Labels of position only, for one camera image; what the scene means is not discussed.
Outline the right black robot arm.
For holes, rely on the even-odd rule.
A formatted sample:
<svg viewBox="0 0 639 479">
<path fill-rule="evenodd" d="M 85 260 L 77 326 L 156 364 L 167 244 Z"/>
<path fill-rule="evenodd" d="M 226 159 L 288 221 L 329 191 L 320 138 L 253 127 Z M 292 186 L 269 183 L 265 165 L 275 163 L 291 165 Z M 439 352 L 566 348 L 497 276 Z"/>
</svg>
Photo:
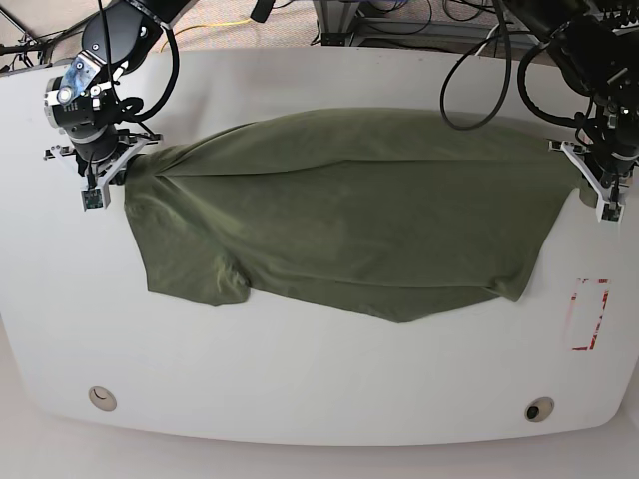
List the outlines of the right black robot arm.
<svg viewBox="0 0 639 479">
<path fill-rule="evenodd" d="M 49 81 L 44 111 L 52 127 L 71 142 L 56 147 L 46 159 L 74 156 L 86 195 L 100 195 L 141 148 L 161 136 L 120 129 L 122 123 L 142 127 L 166 105 L 177 84 L 180 57 L 173 30 L 194 1 L 113 1 L 101 5 L 82 34 L 81 51 L 64 75 Z M 116 87 L 124 75 L 137 70 L 161 36 L 171 51 L 171 75 L 156 103 L 144 107 L 138 97 L 122 99 Z"/>
</svg>

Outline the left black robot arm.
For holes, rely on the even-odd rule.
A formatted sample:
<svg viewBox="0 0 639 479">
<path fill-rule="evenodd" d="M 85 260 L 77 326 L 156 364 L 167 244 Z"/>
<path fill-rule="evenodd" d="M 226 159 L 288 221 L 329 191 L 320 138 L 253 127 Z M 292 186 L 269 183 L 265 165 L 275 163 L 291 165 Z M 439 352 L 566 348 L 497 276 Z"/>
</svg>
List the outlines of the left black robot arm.
<svg viewBox="0 0 639 479">
<path fill-rule="evenodd" d="M 635 1 L 509 1 L 507 9 L 536 37 L 521 59 L 517 88 L 536 117 L 573 130 L 554 142 L 597 196 L 601 221 L 618 222 L 638 164 L 638 4 Z M 587 98 L 573 117 L 539 109 L 528 95 L 527 68 L 547 53 L 566 84 Z"/>
</svg>

